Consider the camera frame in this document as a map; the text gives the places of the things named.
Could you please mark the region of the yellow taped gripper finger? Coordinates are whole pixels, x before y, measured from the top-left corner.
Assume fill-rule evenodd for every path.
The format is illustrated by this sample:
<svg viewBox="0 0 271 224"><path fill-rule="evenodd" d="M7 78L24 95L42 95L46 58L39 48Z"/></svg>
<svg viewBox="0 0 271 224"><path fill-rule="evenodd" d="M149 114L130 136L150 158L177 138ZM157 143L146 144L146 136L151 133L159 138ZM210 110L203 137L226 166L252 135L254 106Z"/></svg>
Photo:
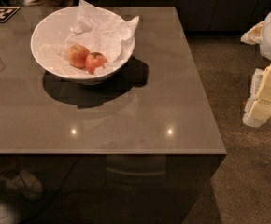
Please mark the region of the yellow taped gripper finger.
<svg viewBox="0 0 271 224"><path fill-rule="evenodd" d="M258 128L271 118L271 64L264 70L257 68L252 76L250 98L243 115L243 123Z"/></svg>

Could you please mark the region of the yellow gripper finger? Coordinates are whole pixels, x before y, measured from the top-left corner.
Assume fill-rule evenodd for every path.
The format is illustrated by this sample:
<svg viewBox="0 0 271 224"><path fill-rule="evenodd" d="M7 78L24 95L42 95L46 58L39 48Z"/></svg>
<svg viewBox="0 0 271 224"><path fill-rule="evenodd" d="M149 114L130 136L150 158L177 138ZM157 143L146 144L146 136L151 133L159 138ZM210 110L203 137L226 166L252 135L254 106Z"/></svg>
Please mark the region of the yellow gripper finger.
<svg viewBox="0 0 271 224"><path fill-rule="evenodd" d="M262 41L263 26L264 26L263 21L258 22L256 25L254 25L245 34L241 36L240 41L249 45L260 44Z"/></svg>

